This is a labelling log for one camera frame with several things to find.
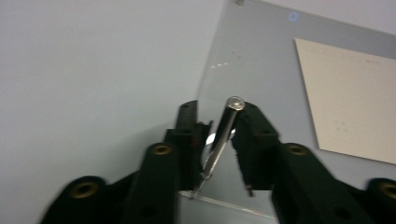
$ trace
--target beige paper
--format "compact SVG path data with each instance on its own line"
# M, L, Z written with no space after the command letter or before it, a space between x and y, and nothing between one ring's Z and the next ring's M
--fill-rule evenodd
M396 163L396 60L295 42L319 147Z

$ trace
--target blue dot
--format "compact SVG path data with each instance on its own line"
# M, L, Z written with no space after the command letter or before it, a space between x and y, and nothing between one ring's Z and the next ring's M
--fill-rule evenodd
M300 15L298 14L298 12L291 12L289 14L289 21L297 21L299 16Z

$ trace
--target brass insert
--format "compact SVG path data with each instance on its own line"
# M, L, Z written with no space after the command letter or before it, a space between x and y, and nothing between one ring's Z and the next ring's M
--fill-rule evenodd
M291 154L297 155L297 156L304 156L308 154L308 150L304 147L297 147L297 146L291 146L289 147L289 152Z
M168 146L164 146L164 145L156 146L153 149L154 154L155 155L160 155L160 156L161 155L166 155L166 154L170 153L171 151L172 151L172 148L170 148Z
M379 189L392 199L396 199L396 185L383 182L379 184Z
M70 189L70 197L76 199L88 198L99 190L99 185L94 182L83 182Z

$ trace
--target paper sheet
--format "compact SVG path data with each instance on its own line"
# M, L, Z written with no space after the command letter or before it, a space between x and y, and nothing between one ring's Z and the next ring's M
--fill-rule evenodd
M396 60L295 42L319 147L396 163Z

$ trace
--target transparent acrylic sheet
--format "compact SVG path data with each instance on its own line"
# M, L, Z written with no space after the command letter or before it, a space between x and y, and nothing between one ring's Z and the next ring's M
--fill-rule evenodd
M199 120L214 120L226 100L240 96L257 105L284 143L311 148L334 176L363 188L374 177L396 179L395 165L318 150L294 39L396 59L396 37L271 4L229 1L209 57L199 93ZM229 144L201 196L272 217L270 192L249 198L235 152Z

